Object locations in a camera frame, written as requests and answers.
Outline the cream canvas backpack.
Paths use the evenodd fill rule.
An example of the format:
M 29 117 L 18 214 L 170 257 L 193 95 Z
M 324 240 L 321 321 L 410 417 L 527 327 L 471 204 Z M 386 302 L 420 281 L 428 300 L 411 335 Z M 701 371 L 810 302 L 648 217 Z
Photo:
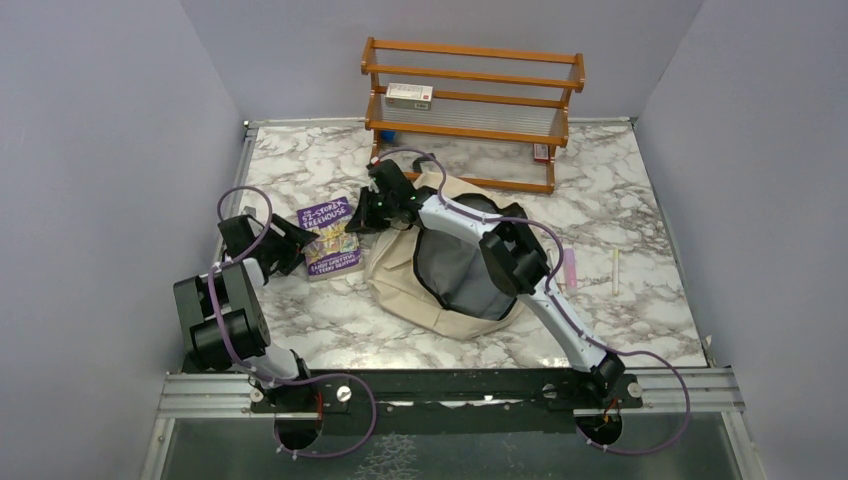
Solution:
M 400 193 L 434 193 L 488 214 L 511 205 L 505 199 L 459 178 L 437 173 L 409 180 L 388 161 L 368 167 L 369 188 Z M 386 311 L 437 334 L 468 340 L 511 325 L 523 306 L 491 281 L 476 244 L 450 234 L 383 227 L 366 260 L 365 279 L 376 302 Z

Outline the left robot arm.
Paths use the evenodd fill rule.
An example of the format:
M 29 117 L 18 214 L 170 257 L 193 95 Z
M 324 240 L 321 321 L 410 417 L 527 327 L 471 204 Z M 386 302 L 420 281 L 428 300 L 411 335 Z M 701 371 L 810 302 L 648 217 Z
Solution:
M 276 388 L 285 407 L 302 410 L 314 397 L 308 367 L 293 350 L 273 344 L 256 290 L 303 264 L 319 235 L 276 214 L 269 228 L 242 214 L 218 229 L 225 260 L 173 285 L 187 362 L 199 371 L 245 372 L 261 389 Z

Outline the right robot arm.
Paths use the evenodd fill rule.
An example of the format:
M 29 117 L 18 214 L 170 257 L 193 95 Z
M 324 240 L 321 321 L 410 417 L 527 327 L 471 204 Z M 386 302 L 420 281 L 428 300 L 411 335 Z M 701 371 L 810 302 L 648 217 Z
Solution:
M 578 372 L 577 393 L 600 407 L 617 392 L 625 366 L 567 302 L 551 260 L 517 203 L 433 173 L 408 179 L 391 159 L 373 160 L 346 232 L 374 234 L 366 283 L 387 311 L 460 340 L 502 329 L 534 313 Z

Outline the purple Griffiths Denton book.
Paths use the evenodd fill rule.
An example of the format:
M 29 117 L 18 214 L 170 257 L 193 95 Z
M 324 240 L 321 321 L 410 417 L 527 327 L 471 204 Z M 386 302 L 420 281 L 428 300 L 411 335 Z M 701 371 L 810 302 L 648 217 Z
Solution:
M 364 268 L 358 237 L 345 230 L 353 217 L 346 197 L 297 211 L 299 226 L 318 238 L 303 248 L 309 281 L 324 280 Z

